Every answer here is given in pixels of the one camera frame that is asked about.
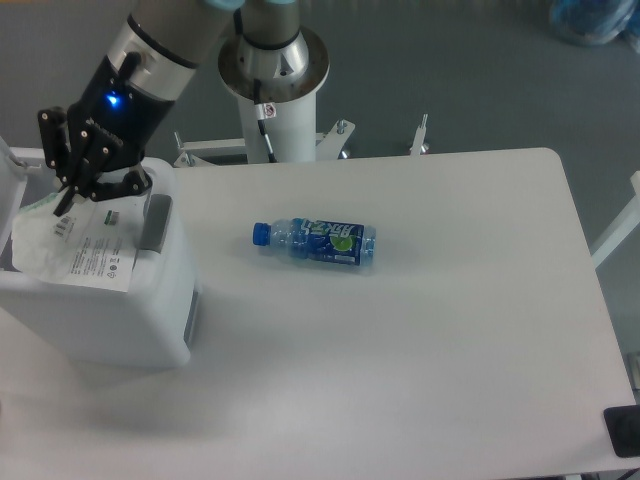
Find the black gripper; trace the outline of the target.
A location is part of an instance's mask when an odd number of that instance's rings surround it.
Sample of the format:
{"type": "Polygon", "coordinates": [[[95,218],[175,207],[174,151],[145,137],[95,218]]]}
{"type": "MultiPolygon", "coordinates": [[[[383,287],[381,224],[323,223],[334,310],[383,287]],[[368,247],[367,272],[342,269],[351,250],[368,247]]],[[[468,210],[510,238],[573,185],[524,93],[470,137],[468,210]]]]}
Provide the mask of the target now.
{"type": "Polygon", "coordinates": [[[120,68],[104,58],[67,112],[52,107],[37,113],[46,165],[61,183],[55,216],[66,213],[76,195],[101,202],[140,196],[151,188],[153,181],[145,170],[124,170],[117,177],[119,169],[141,161],[146,144],[173,106],[132,83],[141,64],[139,53],[126,54],[120,68]],[[90,162],[104,148],[115,151],[96,173],[90,162]]]}

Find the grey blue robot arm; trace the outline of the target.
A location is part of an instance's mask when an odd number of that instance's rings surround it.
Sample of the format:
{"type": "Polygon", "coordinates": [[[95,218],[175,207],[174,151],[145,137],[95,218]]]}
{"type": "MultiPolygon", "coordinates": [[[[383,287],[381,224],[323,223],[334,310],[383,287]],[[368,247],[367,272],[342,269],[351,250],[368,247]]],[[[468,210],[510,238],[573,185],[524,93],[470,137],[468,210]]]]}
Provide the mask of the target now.
{"type": "Polygon", "coordinates": [[[73,202],[141,196],[154,132],[228,28],[264,49],[299,32],[296,1],[139,1],[81,97],[38,113],[46,165],[59,180],[60,217],[73,202]]]}

